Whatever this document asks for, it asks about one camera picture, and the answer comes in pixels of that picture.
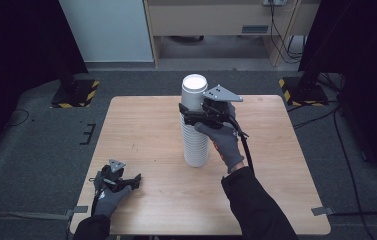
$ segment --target gray glove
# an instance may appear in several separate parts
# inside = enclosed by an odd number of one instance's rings
[[[232,104],[229,107],[233,108],[231,115],[235,118],[235,108]],[[228,167],[228,173],[231,173],[231,169],[244,160],[238,149],[237,132],[234,128],[223,126],[220,129],[213,129],[200,122],[196,123],[194,127],[195,130],[207,135],[213,141],[213,145]]]
[[[119,192],[112,192],[107,187],[101,192],[95,207],[94,215],[104,215],[110,218],[120,201],[132,191],[131,186],[126,186]]]

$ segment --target black sleeve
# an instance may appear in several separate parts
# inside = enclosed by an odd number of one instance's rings
[[[73,240],[104,240],[110,234],[110,219],[94,215],[79,223]]]
[[[223,178],[222,187],[245,240],[298,239],[285,214],[248,167]]]

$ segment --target tripod base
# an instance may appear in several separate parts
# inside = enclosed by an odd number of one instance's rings
[[[95,95],[100,82],[96,80],[75,80],[75,89],[67,93],[60,85],[53,100],[52,108],[87,107]]]
[[[300,91],[300,80],[300,77],[284,77],[279,80],[279,85],[289,106],[328,105],[328,98],[321,86],[315,85],[310,91]]]

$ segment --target stack of paper cups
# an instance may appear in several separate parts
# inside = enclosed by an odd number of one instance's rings
[[[182,81],[181,103],[190,111],[202,112],[203,92],[207,90],[207,80],[198,74],[191,74]],[[207,162],[209,138],[197,132],[194,126],[185,125],[181,114],[182,138],[184,142],[185,161],[191,167],[201,167]]]

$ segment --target white wall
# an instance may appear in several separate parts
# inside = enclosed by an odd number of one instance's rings
[[[85,62],[153,62],[142,0],[60,0]]]

